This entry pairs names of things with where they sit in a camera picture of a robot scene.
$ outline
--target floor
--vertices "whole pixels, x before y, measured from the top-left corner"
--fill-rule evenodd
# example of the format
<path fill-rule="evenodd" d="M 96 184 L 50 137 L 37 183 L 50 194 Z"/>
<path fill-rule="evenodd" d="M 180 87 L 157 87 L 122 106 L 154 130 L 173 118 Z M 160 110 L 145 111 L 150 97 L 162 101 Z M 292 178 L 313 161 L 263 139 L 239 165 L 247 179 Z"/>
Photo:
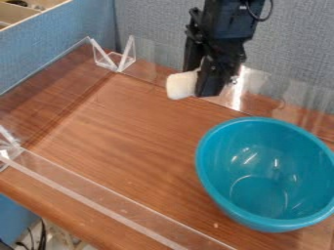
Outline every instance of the floor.
<path fill-rule="evenodd" d="M 39 227 L 41 227 L 41 224 L 38 223 L 30 229 L 31 239 L 33 239 L 33 250 L 37 248 L 37 244 L 38 244 Z M 27 231 L 23 232 L 21 240 L 18 240 L 18 241 L 27 247 L 27 250 L 29 249 L 31 250 L 30 236 L 29 236 Z M 26 250 L 26 249 L 23 246 L 15 246 L 14 250 Z M 46 250 L 72 250 L 72 249 L 68 246 L 65 246 L 50 233 L 47 233 Z M 96 249 L 93 247 L 90 247 L 89 245 L 86 245 L 86 247 L 82 250 L 96 250 Z"/>

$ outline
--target plastic bowl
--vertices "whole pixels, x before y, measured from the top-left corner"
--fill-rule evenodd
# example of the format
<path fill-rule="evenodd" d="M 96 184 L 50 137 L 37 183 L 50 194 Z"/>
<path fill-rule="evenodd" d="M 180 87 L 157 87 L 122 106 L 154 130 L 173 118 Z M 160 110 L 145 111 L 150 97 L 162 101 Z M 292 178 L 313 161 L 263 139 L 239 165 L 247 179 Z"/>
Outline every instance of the plastic bowl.
<path fill-rule="evenodd" d="M 299 229 L 334 212 L 332 152 L 287 122 L 248 117 L 217 125 L 198 142 L 194 167 L 221 210 L 251 229 Z"/>

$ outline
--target wooden table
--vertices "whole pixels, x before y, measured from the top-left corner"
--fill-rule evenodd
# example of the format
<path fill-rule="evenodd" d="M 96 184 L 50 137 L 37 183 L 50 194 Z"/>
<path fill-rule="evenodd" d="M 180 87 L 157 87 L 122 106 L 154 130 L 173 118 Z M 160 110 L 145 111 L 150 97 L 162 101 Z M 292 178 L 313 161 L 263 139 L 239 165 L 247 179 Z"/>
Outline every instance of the wooden table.
<path fill-rule="evenodd" d="M 193 98 L 169 101 L 157 85 L 94 67 L 85 47 L 0 106 L 1 124 L 23 147 L 231 247 L 334 249 L 332 217 L 297 231 L 261 233 L 231 221 L 208 198 L 194 174 L 196 143 L 241 113 Z M 98 249 L 165 249 L 11 168 L 0 174 L 0 191 Z"/>

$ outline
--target cable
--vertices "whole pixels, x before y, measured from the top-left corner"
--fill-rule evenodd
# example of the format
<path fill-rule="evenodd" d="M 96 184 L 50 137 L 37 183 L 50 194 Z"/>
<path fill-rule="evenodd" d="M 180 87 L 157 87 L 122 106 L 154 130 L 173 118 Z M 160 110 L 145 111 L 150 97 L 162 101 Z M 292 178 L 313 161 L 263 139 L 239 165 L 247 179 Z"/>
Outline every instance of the cable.
<path fill-rule="evenodd" d="M 245 7 L 247 7 L 247 11 L 251 15 L 251 17 L 256 20 L 256 21 L 267 21 L 271 17 L 271 14 L 272 14 L 272 10 L 273 10 L 273 0 L 268 0 L 269 1 L 269 11 L 268 11 L 268 14 L 264 18 L 260 18 L 251 10 L 251 5 L 249 5 L 249 0 L 245 0 Z"/>
<path fill-rule="evenodd" d="M 45 249 L 46 249 L 46 232 L 45 232 L 45 224 L 41 220 L 41 231 L 39 231 L 37 250 L 45 250 Z"/>
<path fill-rule="evenodd" d="M 34 244 L 33 244 L 33 236 L 31 236 L 31 232 L 27 228 L 27 234 L 29 234 L 29 240 L 30 240 L 30 249 L 34 250 Z"/>
<path fill-rule="evenodd" d="M 22 247 L 27 250 L 27 247 L 26 247 L 26 245 L 25 245 L 23 243 L 15 242 L 15 244 L 17 244 L 18 246 L 22 246 Z"/>

